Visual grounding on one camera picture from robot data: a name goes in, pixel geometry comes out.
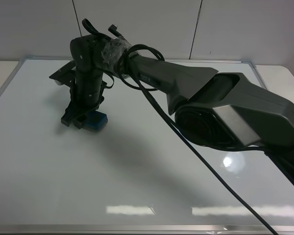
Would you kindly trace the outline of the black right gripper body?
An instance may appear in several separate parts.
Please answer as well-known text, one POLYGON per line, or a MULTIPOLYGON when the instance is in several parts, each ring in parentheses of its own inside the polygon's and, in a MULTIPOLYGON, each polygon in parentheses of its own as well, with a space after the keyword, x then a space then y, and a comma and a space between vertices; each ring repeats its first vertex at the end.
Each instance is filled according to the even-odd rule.
POLYGON ((70 115, 85 115, 97 110, 104 101, 105 82, 102 80, 74 80, 70 82, 70 115))

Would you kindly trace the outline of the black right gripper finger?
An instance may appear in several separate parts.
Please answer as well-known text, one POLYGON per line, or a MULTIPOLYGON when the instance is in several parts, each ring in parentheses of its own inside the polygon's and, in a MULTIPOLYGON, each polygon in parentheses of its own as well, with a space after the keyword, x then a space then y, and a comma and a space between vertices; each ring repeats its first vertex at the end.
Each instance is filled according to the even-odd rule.
POLYGON ((65 109, 64 115, 61 117, 61 123, 65 126, 70 126, 70 124, 75 119, 75 108, 67 107, 65 109))
POLYGON ((90 123, 92 112, 87 112, 73 120, 73 124, 78 129, 93 129, 90 123))

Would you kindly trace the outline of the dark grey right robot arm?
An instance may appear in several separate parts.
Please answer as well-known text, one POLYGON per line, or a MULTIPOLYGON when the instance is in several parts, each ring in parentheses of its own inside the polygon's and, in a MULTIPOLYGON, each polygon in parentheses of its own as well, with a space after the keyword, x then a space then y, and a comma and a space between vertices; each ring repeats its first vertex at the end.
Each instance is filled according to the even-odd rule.
POLYGON ((81 127, 102 103, 103 75, 132 78, 164 119, 188 141, 223 151, 263 151, 294 185, 294 104, 256 86, 242 73, 218 72, 166 62, 159 51, 130 45, 101 33, 70 43, 72 66, 66 79, 71 100, 61 118, 81 127), (151 96, 167 97, 163 113, 151 96))

